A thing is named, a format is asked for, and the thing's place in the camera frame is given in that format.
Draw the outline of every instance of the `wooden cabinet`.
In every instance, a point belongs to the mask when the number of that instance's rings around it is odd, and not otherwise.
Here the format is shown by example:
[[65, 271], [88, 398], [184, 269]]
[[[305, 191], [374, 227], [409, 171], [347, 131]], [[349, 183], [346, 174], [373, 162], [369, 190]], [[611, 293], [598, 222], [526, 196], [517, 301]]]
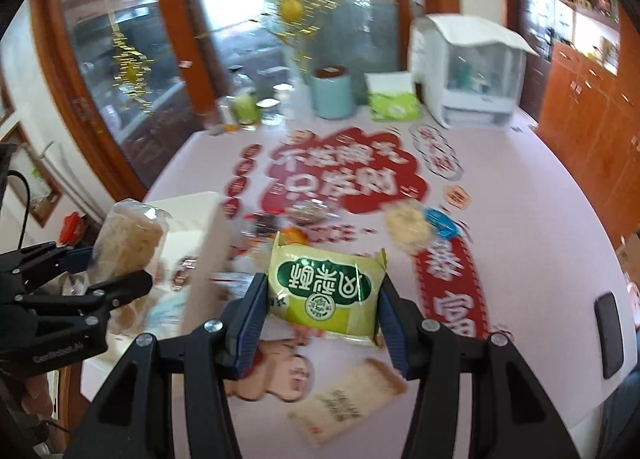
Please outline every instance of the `wooden cabinet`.
[[620, 246], [620, 237], [638, 229], [640, 220], [640, 152], [637, 142], [631, 151], [633, 155], [629, 157], [601, 217], [606, 220], [603, 224], [615, 247]]
[[537, 133], [561, 161], [562, 136], [575, 100], [575, 78], [575, 73], [560, 64], [554, 55]]
[[591, 147], [600, 134], [607, 108], [607, 96], [592, 82], [592, 79], [583, 76], [576, 80], [572, 97], [574, 105], [568, 115], [559, 150], [559, 159], [576, 180], [585, 168]]
[[620, 20], [618, 76], [556, 43], [538, 135], [574, 177], [614, 247], [640, 224], [640, 36]]
[[619, 232], [614, 227], [615, 223], [609, 221], [609, 199], [621, 181], [630, 160], [634, 137], [638, 139], [640, 132], [640, 120], [625, 114], [612, 100], [609, 100], [604, 116], [604, 124], [591, 148], [587, 162], [582, 172], [575, 176], [575, 180], [598, 213], [607, 233], [610, 232], [610, 237], [615, 234], [615, 238], [620, 240]]

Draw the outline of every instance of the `black clamp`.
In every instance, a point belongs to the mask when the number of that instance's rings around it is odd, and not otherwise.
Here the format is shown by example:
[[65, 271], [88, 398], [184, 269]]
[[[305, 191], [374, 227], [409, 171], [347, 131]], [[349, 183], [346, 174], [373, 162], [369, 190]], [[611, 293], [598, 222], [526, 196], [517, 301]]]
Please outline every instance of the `black clamp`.
[[[162, 341], [139, 335], [95, 396], [65, 459], [174, 459], [171, 380], [178, 373], [191, 458], [240, 459], [223, 380], [249, 368], [267, 305], [268, 280], [258, 274], [243, 299], [191, 334]], [[473, 376], [470, 457], [579, 458], [553, 404], [503, 333], [474, 340], [425, 320], [388, 277], [378, 322], [395, 368], [420, 381], [402, 459], [452, 457], [461, 373]]]

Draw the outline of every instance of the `doorway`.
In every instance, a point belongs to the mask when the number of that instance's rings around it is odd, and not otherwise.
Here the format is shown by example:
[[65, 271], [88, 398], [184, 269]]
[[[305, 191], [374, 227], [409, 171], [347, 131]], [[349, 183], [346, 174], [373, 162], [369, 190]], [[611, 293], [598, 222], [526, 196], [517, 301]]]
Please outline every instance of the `doorway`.
[[555, 35], [556, 0], [506, 0], [506, 23], [538, 55], [527, 55], [520, 108], [534, 120], [540, 118], [551, 69]]
[[551, 71], [556, 0], [520, 0], [518, 33], [538, 53], [527, 55], [520, 108], [534, 120], [540, 118], [546, 83]]

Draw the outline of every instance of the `glass door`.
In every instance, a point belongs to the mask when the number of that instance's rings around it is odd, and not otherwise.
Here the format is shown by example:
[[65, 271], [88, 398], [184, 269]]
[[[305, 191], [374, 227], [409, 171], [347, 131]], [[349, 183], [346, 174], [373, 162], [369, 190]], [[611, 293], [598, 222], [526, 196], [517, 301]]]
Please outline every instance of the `glass door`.
[[[296, 57], [273, 34], [277, 26], [261, 16], [277, 12], [278, 0], [199, 0], [209, 39], [220, 65], [241, 65], [260, 98], [273, 86], [298, 76]], [[357, 103], [367, 102], [364, 73], [401, 68], [398, 0], [331, 0], [315, 39], [305, 43], [308, 69], [344, 66], [351, 73]]]
[[66, 32], [92, 104], [148, 189], [201, 130], [158, 0], [60, 0]]

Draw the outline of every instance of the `packaged bread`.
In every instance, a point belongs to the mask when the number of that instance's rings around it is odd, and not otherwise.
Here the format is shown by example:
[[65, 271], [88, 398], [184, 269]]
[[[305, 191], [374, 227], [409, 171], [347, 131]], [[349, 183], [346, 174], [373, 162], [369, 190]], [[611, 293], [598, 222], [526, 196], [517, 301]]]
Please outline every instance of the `packaged bread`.
[[269, 306], [288, 322], [373, 340], [384, 250], [373, 259], [284, 244], [278, 233], [269, 266]]
[[[164, 210], [125, 199], [116, 203], [104, 221], [87, 267], [91, 285], [145, 269], [155, 273], [169, 230]], [[137, 333], [149, 308], [148, 297], [138, 298], [111, 312], [109, 329]]]
[[367, 359], [326, 392], [297, 403], [289, 418], [317, 448], [405, 392], [405, 382], [391, 368]]

